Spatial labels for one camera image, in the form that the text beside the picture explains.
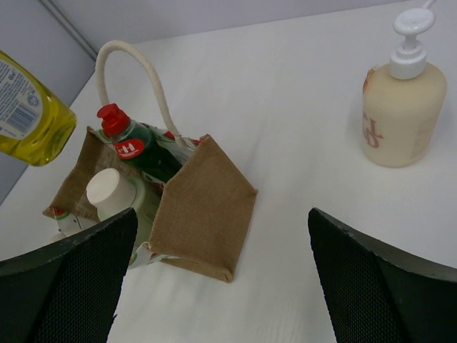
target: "white table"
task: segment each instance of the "white table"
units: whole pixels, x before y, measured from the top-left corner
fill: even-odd
[[[209,132],[259,189],[233,284],[163,264],[130,271],[109,342],[335,342],[318,281],[307,213],[319,207],[418,256],[457,267],[457,3],[439,0],[420,39],[448,78],[430,151],[387,169],[359,147],[361,86],[400,40],[391,22],[407,1],[139,44],[155,64],[176,125]],[[151,86],[133,59],[107,66],[112,101],[163,126]],[[72,109],[79,125],[61,156],[28,168],[0,207],[0,259],[48,242],[41,215],[98,127],[94,78]]]

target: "white bottle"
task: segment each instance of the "white bottle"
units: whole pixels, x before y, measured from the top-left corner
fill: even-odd
[[[97,208],[101,221],[132,207],[138,218],[135,249],[149,240],[160,198],[143,180],[126,179],[114,168],[100,171],[86,187],[87,199]]]
[[[408,166],[425,155],[446,96],[446,78],[416,40],[435,22],[433,2],[395,20],[393,29],[405,40],[363,85],[363,151],[382,166]]]

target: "cream pump bottle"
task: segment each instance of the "cream pump bottle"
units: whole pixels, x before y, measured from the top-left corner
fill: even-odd
[[[426,62],[427,51],[416,36],[435,21],[428,9],[403,12],[393,29],[405,36],[390,62],[368,72],[363,84],[363,152],[381,166],[408,166],[421,159],[446,96],[447,82],[436,66]]]

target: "pump nozzle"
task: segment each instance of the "pump nozzle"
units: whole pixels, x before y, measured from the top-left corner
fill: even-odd
[[[391,54],[390,74],[396,79],[412,79],[426,67],[426,48],[416,37],[435,23],[435,14],[428,9],[434,2],[428,0],[421,8],[404,11],[393,23],[393,30],[405,36]]]

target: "rope handle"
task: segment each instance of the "rope handle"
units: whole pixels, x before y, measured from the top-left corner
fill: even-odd
[[[171,119],[169,106],[166,103],[165,99],[164,88],[162,87],[162,83],[160,82],[160,78],[157,74],[156,69],[152,63],[143,54],[141,54],[140,51],[125,41],[109,41],[101,47],[100,52],[97,56],[97,60],[95,62],[95,79],[101,105],[104,106],[109,104],[108,92],[106,91],[105,84],[106,60],[108,59],[108,55],[111,52],[117,50],[125,51],[127,54],[137,60],[137,62],[140,63],[140,65],[146,70],[146,73],[149,76],[149,80],[152,83],[154,95],[156,96],[157,103],[159,104],[160,113],[166,128],[174,135],[176,143],[180,148],[187,148],[186,141],[181,137],[181,134]]]

